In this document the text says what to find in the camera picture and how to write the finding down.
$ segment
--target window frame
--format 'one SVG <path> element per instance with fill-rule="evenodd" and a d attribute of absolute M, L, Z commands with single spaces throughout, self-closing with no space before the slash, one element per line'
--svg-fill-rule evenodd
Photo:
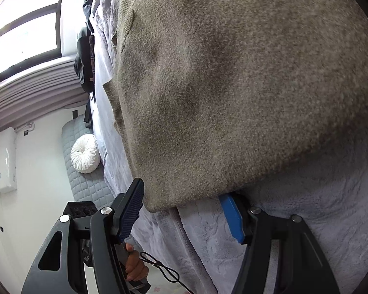
<path fill-rule="evenodd" d="M 61 7 L 62 7 L 62 0 L 58 0 L 57 3 L 51 4 L 48 6 L 44 6 L 43 8 L 34 10 L 30 13 L 27 13 L 18 19 L 12 21 L 11 23 L 5 25 L 3 28 L 0 29 L 0 36 L 6 34 L 7 32 L 11 31 L 12 29 L 27 23 L 31 20 L 37 19 L 41 16 L 51 14 L 56 12 L 56 45 L 57 47 L 54 50 L 50 50 L 48 52 L 44 52 L 38 55 L 35 55 L 31 58 L 25 59 L 22 62 L 19 62 L 5 71 L 0 73 L 0 82 L 4 81 L 5 79 L 20 73 L 28 68 L 36 66 L 38 64 L 48 62 L 51 60 L 55 60 L 57 58 L 62 57 L 61 53 L 61 36 L 60 36 L 60 17 L 61 17 Z"/>

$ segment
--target black cable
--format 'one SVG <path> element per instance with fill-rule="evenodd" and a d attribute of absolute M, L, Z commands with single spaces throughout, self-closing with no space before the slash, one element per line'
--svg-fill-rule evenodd
<path fill-rule="evenodd" d="M 158 268 L 160 271 L 161 271 L 161 273 L 162 273 L 162 275 L 167 279 L 167 281 L 169 281 L 170 283 L 179 283 L 179 284 L 181 284 L 181 286 L 183 287 L 183 288 L 185 288 L 190 294 L 194 294 L 194 292 L 193 291 L 191 291 L 188 287 L 186 287 L 181 281 L 180 281 L 180 275 L 179 275 L 179 273 L 177 273 L 177 271 L 175 271 L 175 270 L 173 270 L 173 269 L 171 269 L 170 267 L 166 267 L 165 265 L 163 265 L 160 261 L 158 261 L 157 259 L 155 259 L 155 257 L 153 257 L 152 255 L 150 255 L 150 254 L 148 254 L 147 252 L 141 252 L 140 253 L 140 256 L 142 257 L 141 258 L 141 260 L 143 261 L 143 262 L 146 262 L 146 263 L 149 263 L 149 264 L 151 264 L 151 265 L 153 265 L 153 266 L 155 266 L 156 268 Z M 173 278 L 173 280 L 170 280 L 167 276 L 166 276 L 166 274 L 165 274 L 165 272 L 164 272 L 164 270 L 163 269 L 165 269 L 170 275 L 171 275 L 171 277 Z"/>

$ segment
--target gray quilted cushion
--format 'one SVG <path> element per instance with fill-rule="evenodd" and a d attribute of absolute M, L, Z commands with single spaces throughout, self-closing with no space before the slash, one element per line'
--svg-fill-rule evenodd
<path fill-rule="evenodd" d="M 67 122 L 62 129 L 62 143 L 67 175 L 75 201 L 93 201 L 97 209 L 110 205 L 115 199 L 104 180 L 104 167 L 100 163 L 92 173 L 80 173 L 71 163 L 71 148 L 75 141 L 92 131 L 85 127 L 84 115 Z"/>

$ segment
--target blue gripper pad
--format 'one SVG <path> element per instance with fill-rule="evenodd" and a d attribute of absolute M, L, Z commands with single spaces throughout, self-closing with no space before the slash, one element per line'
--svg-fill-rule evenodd
<path fill-rule="evenodd" d="M 228 221 L 230 233 L 240 244 L 242 244 L 245 239 L 244 230 L 242 228 L 242 216 L 240 211 L 238 211 L 233 197 L 227 193 L 220 195 L 218 198 L 224 210 L 226 220 Z"/>
<path fill-rule="evenodd" d="M 113 227 L 119 242 L 123 242 L 130 236 L 132 226 L 143 206 L 144 184 L 140 178 L 135 178 L 115 209 Z"/>

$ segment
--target window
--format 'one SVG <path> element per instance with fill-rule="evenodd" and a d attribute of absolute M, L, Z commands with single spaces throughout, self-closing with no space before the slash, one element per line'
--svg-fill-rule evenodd
<path fill-rule="evenodd" d="M 61 0 L 4 0 L 0 4 L 0 82 L 61 57 Z"/>

